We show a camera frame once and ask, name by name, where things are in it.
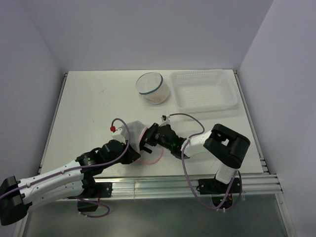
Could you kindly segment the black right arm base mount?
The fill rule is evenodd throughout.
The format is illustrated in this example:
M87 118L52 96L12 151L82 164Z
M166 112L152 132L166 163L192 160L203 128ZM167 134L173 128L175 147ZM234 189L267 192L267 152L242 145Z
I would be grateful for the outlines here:
M212 179L198 179L198 186L196 190L200 195L225 195L229 184L221 183L215 178ZM225 201L220 206L220 209L227 209L232 207L234 204L233 195L238 193L238 200L241 198L242 194L242 185L240 178L234 178L231 188L229 189L228 196L225 198ZM213 197L212 202L215 206L218 206L222 200L222 197Z

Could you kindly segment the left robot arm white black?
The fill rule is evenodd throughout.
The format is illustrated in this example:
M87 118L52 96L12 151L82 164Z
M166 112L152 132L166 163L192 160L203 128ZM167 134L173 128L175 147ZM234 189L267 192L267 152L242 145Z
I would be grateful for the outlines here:
M131 164L140 158L128 143L110 140L53 171L18 180L10 176L0 185L0 223L11 225L43 204L64 198L95 194L94 176L116 163Z

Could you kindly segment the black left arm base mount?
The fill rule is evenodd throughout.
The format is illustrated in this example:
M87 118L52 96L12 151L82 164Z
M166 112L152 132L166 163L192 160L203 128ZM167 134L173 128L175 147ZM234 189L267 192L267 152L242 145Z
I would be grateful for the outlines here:
M82 215L92 216L92 212L95 212L101 203L102 198L110 198L112 196L113 184L112 182L97 182L91 188L88 189L81 199L95 198L95 201L89 203L87 201L77 200L77 210Z

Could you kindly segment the black bra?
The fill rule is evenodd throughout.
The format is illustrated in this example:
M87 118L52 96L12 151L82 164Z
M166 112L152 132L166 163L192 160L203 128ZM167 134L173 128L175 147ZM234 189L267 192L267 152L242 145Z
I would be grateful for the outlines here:
M148 128L142 135L140 139L140 143L139 143L139 148L141 151L145 151L149 154L152 153L152 150L146 147L146 145L153 146L153 132L154 132L153 129Z

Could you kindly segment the pink trimmed mesh laundry bag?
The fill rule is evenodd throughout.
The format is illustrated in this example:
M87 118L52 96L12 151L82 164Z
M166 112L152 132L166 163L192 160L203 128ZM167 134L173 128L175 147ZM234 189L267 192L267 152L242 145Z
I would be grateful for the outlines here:
M143 138L146 130L148 129L148 127L138 120L127 123L126 125L127 125L127 128L129 129L129 132L130 132L130 146L136 152L140 153L140 142L141 142L141 139ZM137 161L143 165L154 165L160 161L163 153L164 153L164 148L161 149L161 154L154 161L146 161L146 160L142 160L142 159L138 159Z

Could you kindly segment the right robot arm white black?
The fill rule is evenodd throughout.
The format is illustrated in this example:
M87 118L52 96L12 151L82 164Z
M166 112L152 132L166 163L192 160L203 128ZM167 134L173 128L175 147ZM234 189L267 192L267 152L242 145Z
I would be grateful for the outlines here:
M215 175L214 188L225 192L231 186L231 179L240 169L250 146L250 140L231 130L216 124L211 131L183 138L176 134L170 124L154 123L148 128L140 140L140 150L150 153L145 145L160 145L170 151L178 159L188 159L196 155L210 153L220 161Z

